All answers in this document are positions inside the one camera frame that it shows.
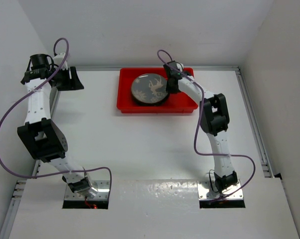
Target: red plastic container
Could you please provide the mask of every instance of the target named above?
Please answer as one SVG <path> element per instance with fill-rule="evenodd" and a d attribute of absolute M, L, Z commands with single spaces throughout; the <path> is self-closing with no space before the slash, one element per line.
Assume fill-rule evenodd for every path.
<path fill-rule="evenodd" d="M 193 75 L 192 68 L 185 71 Z M 146 73 L 156 73 L 166 78 L 164 68 L 122 68 L 120 70 L 117 108 L 122 113 L 192 113 L 198 105 L 185 93 L 170 94 L 160 106 L 139 106 L 132 97 L 131 84 L 135 78 Z"/>

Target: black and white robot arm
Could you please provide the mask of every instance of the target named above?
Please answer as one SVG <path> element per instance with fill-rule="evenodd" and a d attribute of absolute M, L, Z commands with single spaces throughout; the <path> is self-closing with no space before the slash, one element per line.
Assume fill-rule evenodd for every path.
<path fill-rule="evenodd" d="M 30 57 L 32 68 L 28 67 L 21 81 L 27 91 L 34 89 L 43 83 L 54 71 L 54 65 L 59 65 L 65 53 L 52 58 L 52 64 L 48 63 L 48 55 L 36 54 Z M 51 120 L 49 96 L 52 87 L 59 91 L 71 91 L 84 89 L 78 79 L 76 68 L 68 67 L 67 62 L 61 70 L 49 82 L 36 90 L 28 98 L 28 110 L 25 123 L 17 128 L 17 133 L 30 155 L 34 159 L 40 159 L 44 163 L 54 166 L 63 173 L 63 180 L 68 184 L 72 192 L 79 193 L 85 197 L 93 198 L 98 189 L 93 187 L 87 173 L 74 172 L 84 170 L 66 155 L 68 144 L 65 135 Z"/>
<path fill-rule="evenodd" d="M 178 92 L 186 93 L 199 106 L 203 107 L 204 114 L 202 116 L 200 126 L 207 134 L 211 143 L 213 154 L 223 154 L 222 156 L 214 155 L 214 176 L 215 186 L 222 193 L 231 185 L 237 183 L 237 174 L 231 162 L 231 156 L 227 143 L 227 128 L 229 123 L 229 114 L 227 110 L 226 100 L 223 94 L 214 94 L 204 87 L 204 102 L 202 102 L 202 91 L 194 83 L 194 77 L 188 72 L 183 71 L 183 66 L 175 61 L 168 62 L 168 65 L 179 69 L 185 73 L 188 78 L 184 77 L 177 71 L 174 71 L 169 66 L 164 65 L 168 82 L 166 90 L 169 93 L 175 94 Z"/>

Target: purple cable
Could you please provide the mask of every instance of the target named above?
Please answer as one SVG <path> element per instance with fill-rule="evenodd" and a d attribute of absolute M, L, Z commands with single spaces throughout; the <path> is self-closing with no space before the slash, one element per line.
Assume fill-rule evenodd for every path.
<path fill-rule="evenodd" d="M 32 94 L 35 93 L 36 90 L 40 89 L 43 85 L 45 85 L 46 83 L 48 83 L 57 73 L 58 71 L 61 69 L 61 67 L 63 66 L 63 64 L 65 63 L 67 56 L 68 56 L 68 52 L 69 52 L 69 43 L 68 40 L 64 37 L 59 38 L 55 44 L 54 44 L 54 54 L 55 49 L 56 49 L 56 45 L 59 41 L 64 40 L 66 42 L 67 48 L 66 48 L 66 54 L 64 56 L 64 58 L 62 59 L 60 65 L 56 68 L 56 70 L 51 74 L 50 77 L 47 78 L 47 80 L 45 80 L 43 83 L 41 83 L 39 86 L 37 86 L 33 91 L 29 92 L 28 94 L 26 94 L 25 96 L 23 96 L 22 98 L 20 98 L 18 101 L 16 101 L 8 110 L 7 112 L 3 115 L 3 117 L 0 119 L 0 127 L 2 125 L 2 123 L 4 122 L 4 120 L 6 119 L 6 117 L 8 116 L 8 114 L 23 100 L 25 100 L 26 98 L 28 98 L 29 96 L 31 96 Z M 70 171 L 62 171 L 62 172 L 56 172 L 56 173 L 48 173 L 48 174 L 43 174 L 43 175 L 38 175 L 38 176 L 28 176 L 28 175 L 22 175 L 22 174 L 18 174 L 15 173 L 13 171 L 11 171 L 9 168 L 6 167 L 6 165 L 3 163 L 2 159 L 0 158 L 0 165 L 3 167 L 3 169 L 5 169 L 8 173 L 19 177 L 19 178 L 27 178 L 27 179 L 31 179 L 31 178 L 43 178 L 43 177 L 49 177 L 49 176 L 53 176 L 53 175 L 58 175 L 58 174 L 63 174 L 63 173 L 69 173 Z M 87 172 L 92 172 L 92 171 L 96 171 L 96 170 L 100 170 L 100 169 L 107 169 L 109 171 L 109 176 L 110 176 L 110 180 L 109 180 L 109 194 L 108 194 L 108 201 L 110 198 L 110 191 L 111 191 L 111 185 L 112 185 L 112 174 L 111 174 L 111 170 L 108 167 L 99 167 L 99 168 L 93 168 L 93 169 L 88 169 L 88 170 L 73 170 L 71 172 L 74 173 L 87 173 Z"/>
<path fill-rule="evenodd" d="M 165 62 L 162 57 L 160 56 L 160 52 L 164 52 L 166 53 L 170 59 L 172 60 L 172 57 L 170 56 L 170 54 L 168 52 L 166 52 L 165 50 L 162 50 L 160 49 L 156 54 L 158 56 L 158 58 L 160 59 L 160 61 L 162 61 L 165 65 L 169 66 L 171 69 L 179 72 L 180 74 L 182 74 L 185 78 L 187 78 L 189 81 L 193 81 L 190 77 L 188 77 L 185 73 L 179 71 L 178 69 L 175 69 L 174 67 L 170 66 L 167 64 L 167 62 Z M 204 102 L 204 90 L 203 88 L 194 81 L 194 84 L 201 90 L 202 92 L 202 102 Z M 195 130 L 195 135 L 194 135 L 194 151 L 198 154 L 198 155 L 202 155 L 202 156 L 228 156 L 227 154 L 222 154 L 222 153 L 200 153 L 198 150 L 197 150 L 197 138 L 198 138 L 198 133 L 199 133 L 199 128 L 200 128 L 200 123 L 201 123 L 201 119 L 202 119 L 202 116 L 204 114 L 204 111 L 203 111 L 203 104 L 201 104 L 200 106 L 200 112 L 199 112 L 199 119 L 198 119 L 198 124 L 196 125 L 196 130 Z M 220 196 L 219 198 L 217 199 L 213 199 L 210 201 L 210 203 L 214 203 L 214 202 L 217 202 L 217 201 L 220 201 L 222 199 L 225 199 L 231 195 L 233 195 L 234 193 L 236 193 L 237 191 L 243 189 L 251 180 L 252 178 L 254 177 L 254 174 L 255 174 L 255 171 L 256 171 L 256 166 L 255 166 L 255 162 L 253 161 L 253 159 L 247 155 L 242 155 L 242 154 L 231 154 L 231 156 L 233 157 L 244 157 L 244 158 L 248 158 L 252 164 L 253 164 L 253 172 L 252 172 L 252 175 L 251 177 L 237 190 L 235 190 L 234 192 L 230 193 L 230 194 L 227 194 L 227 195 L 224 195 L 224 196 Z"/>

